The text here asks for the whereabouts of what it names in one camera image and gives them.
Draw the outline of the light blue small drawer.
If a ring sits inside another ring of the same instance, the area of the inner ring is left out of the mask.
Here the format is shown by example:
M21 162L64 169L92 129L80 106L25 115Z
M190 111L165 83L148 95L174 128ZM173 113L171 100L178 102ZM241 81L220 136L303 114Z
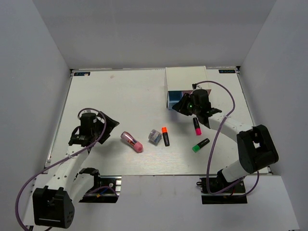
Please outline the light blue small drawer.
M167 109L172 110L172 107L177 104L185 93L190 94L192 90L183 91L168 91L167 92Z

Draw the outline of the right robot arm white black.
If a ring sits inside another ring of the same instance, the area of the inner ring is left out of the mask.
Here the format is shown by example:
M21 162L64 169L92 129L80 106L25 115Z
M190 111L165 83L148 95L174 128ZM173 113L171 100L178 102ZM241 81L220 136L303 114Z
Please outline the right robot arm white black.
M206 90L194 90L185 93L180 101L173 105L173 110L186 116L195 115L199 123L217 134L223 134L236 142L238 160L217 173L213 184L219 191L206 184L207 191L218 194L230 191L239 180L249 174L277 163L279 156L271 135L264 125L251 126L240 123L212 107Z

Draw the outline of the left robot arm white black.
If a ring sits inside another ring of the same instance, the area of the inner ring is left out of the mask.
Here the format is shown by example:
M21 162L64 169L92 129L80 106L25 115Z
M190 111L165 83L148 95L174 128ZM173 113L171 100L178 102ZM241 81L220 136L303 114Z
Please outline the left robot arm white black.
M71 133L64 160L56 164L58 168L47 184L32 194L34 223L49 230L69 228L79 201L94 198L101 191L116 193L110 184L102 183L99 170L81 166L94 145L103 144L120 123L95 109L79 112L77 117L80 125Z

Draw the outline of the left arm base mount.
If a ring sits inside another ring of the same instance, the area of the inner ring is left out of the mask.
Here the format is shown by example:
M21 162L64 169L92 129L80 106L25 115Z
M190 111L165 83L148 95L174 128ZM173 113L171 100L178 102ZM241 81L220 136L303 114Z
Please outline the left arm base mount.
M88 204L115 204L121 191L121 176L99 176L98 183L79 201Z

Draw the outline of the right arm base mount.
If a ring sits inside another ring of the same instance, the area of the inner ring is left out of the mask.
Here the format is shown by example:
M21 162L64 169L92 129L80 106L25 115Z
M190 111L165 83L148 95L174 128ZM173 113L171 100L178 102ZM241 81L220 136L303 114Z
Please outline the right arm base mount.
M241 180L235 186L216 195L212 195L207 191L206 178L200 178L196 183L196 186L201 190L201 199L203 205L247 204L247 197L246 195L243 196L243 194L246 193L243 180Z

